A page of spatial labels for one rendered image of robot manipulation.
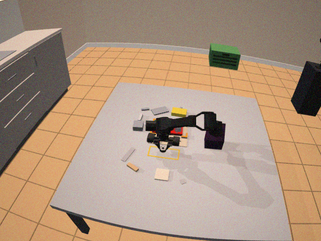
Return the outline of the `yellow rectangular block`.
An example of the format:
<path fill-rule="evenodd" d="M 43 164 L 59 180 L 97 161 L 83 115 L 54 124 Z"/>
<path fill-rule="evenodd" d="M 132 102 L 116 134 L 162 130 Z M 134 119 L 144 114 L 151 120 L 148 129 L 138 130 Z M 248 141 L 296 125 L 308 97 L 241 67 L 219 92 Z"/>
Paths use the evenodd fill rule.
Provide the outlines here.
<path fill-rule="evenodd" d="M 187 109 L 173 107 L 171 115 L 178 116 L 178 117 L 186 117 Z"/>

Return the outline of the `tan rectangular block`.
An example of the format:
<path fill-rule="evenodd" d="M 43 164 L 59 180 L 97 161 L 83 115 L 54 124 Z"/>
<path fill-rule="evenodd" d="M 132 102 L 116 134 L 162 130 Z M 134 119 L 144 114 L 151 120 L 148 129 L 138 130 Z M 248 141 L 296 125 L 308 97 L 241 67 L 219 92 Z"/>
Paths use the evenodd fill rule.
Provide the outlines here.
<path fill-rule="evenodd" d="M 130 162 L 126 164 L 130 169 L 132 169 L 133 171 L 137 172 L 139 170 L 138 167 L 136 167 L 135 165 L 131 164 Z"/>

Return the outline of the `beige square block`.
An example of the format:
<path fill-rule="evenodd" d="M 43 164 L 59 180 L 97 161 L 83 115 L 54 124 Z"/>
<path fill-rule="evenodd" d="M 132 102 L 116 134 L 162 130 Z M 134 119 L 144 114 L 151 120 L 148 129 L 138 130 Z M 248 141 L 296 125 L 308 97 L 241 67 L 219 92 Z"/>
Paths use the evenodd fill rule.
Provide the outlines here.
<path fill-rule="evenodd" d="M 156 169 L 154 180 L 168 181 L 170 170 Z"/>

